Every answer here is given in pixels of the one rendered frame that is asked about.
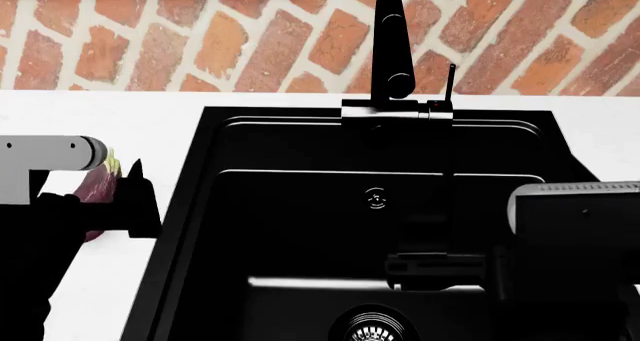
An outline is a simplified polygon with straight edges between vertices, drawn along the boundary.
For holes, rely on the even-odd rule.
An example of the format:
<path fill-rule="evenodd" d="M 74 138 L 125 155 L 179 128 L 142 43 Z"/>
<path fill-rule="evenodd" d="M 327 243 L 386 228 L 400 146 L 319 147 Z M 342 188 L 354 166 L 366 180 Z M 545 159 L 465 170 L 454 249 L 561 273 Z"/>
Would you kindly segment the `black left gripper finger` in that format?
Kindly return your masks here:
<path fill-rule="evenodd" d="M 131 211 L 129 236 L 131 238 L 158 238 L 162 223 L 153 184 L 143 175 L 142 160 L 136 160 L 126 178 Z"/>

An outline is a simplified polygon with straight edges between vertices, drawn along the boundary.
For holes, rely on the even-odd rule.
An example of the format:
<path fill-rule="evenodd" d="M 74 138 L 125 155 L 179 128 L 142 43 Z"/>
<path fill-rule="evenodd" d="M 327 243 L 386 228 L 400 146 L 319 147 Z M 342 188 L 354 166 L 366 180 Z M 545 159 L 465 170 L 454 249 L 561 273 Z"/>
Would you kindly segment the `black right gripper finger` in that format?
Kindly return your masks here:
<path fill-rule="evenodd" d="M 446 253 L 451 241 L 454 131 L 449 124 L 423 130 L 421 148 L 433 172 L 440 176 L 424 185 L 418 211 L 411 212 L 399 232 L 398 253 Z"/>

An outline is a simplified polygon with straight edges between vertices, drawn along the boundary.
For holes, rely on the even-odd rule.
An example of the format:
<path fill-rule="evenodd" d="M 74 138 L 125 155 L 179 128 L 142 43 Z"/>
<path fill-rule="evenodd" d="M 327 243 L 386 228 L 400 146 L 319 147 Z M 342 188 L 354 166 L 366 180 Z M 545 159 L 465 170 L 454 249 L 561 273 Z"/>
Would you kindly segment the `purple eggplant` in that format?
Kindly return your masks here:
<path fill-rule="evenodd" d="M 120 161 L 115 158 L 114 150 L 110 148 L 104 163 L 87 172 L 73 195 L 80 202 L 110 203 L 113 201 L 117 180 L 121 177 Z"/>

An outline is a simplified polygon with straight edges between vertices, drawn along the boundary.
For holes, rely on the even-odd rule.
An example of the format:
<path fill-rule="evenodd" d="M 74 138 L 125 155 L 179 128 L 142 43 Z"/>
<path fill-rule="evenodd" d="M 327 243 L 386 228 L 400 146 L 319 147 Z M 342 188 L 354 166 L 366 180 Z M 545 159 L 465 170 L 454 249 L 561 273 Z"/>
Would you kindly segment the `round sink overflow fitting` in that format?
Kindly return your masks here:
<path fill-rule="evenodd" d="M 368 207 L 373 210 L 385 208 L 388 202 L 386 190 L 380 187 L 372 187 L 366 190 L 364 197 Z"/>

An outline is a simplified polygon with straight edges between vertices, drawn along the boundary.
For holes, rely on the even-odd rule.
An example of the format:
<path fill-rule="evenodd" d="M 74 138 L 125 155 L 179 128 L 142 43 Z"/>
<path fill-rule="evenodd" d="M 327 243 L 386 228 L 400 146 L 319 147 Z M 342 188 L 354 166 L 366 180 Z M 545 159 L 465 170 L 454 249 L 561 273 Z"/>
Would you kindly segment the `chrome sink drain strainer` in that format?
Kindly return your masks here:
<path fill-rule="evenodd" d="M 400 311 L 382 304 L 361 304 L 338 316 L 327 341 L 421 341 L 421 337 Z"/>

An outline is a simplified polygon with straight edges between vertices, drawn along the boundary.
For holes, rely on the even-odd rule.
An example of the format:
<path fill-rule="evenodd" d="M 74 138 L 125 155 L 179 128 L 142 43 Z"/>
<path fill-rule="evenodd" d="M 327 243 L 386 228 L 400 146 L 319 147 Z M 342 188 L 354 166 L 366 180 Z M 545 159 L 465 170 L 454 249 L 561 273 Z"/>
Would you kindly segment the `black kitchen sink basin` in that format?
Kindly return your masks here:
<path fill-rule="evenodd" d="M 548 111 L 457 120 L 558 127 Z M 204 109 L 121 341 L 327 341 L 361 304 L 400 311 L 421 341 L 498 341 L 479 286 L 406 292 L 372 274 L 390 188 L 430 178 L 395 169 L 375 128 L 336 109 Z"/>

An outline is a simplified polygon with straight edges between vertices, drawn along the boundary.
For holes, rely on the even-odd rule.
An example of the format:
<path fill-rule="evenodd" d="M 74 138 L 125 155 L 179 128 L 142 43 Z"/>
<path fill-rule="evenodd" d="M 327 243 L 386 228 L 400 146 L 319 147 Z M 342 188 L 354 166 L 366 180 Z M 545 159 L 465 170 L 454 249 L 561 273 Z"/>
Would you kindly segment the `black sink faucet spout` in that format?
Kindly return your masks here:
<path fill-rule="evenodd" d="M 402 0 L 376 0 L 370 98 L 342 100 L 344 127 L 378 127 L 430 118 L 429 105 L 410 100 L 416 86 Z"/>

